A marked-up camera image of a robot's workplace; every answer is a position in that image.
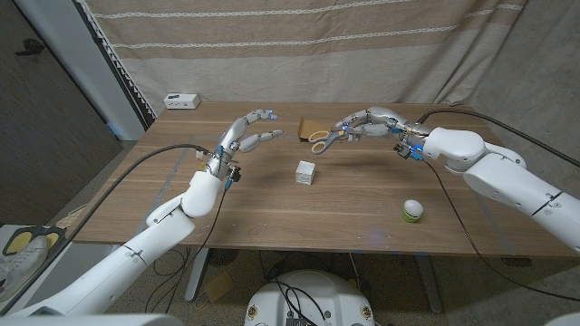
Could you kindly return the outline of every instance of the white cube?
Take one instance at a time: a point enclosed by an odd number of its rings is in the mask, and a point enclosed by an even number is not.
[[[296,182],[305,185],[312,185],[312,179],[314,178],[314,166],[315,163],[300,161],[298,168],[296,169]]]

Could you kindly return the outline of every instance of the table leg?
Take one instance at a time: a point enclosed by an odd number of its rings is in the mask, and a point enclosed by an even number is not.
[[[443,303],[439,295],[437,282],[435,281],[435,273],[433,272],[433,265],[431,259],[426,255],[415,256],[417,265],[419,266],[420,278],[425,287],[427,294],[427,301],[429,302],[429,309],[433,313],[443,312]]]
[[[202,248],[191,266],[188,287],[185,290],[185,300],[193,302],[198,295],[201,279],[206,271],[206,262],[208,260],[208,248]]]

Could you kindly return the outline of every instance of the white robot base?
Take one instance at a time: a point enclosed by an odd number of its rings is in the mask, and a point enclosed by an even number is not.
[[[299,288],[308,293],[320,306],[325,321],[314,302],[304,293],[288,291],[288,300],[316,325],[373,326],[371,305],[364,295],[344,279],[322,271],[303,270],[285,273],[277,278],[280,283]],[[258,290],[247,306],[246,326],[305,325],[298,314],[291,311],[280,287],[271,282]]]

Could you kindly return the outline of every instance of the scissors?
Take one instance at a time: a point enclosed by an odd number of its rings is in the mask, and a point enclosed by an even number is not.
[[[322,154],[334,143],[335,140],[348,139],[348,134],[348,130],[344,129],[317,131],[308,137],[308,141],[314,144],[310,150],[315,155]]]

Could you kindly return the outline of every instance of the door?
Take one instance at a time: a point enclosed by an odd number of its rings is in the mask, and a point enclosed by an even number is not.
[[[121,145],[10,0],[0,31],[0,222],[41,225]]]

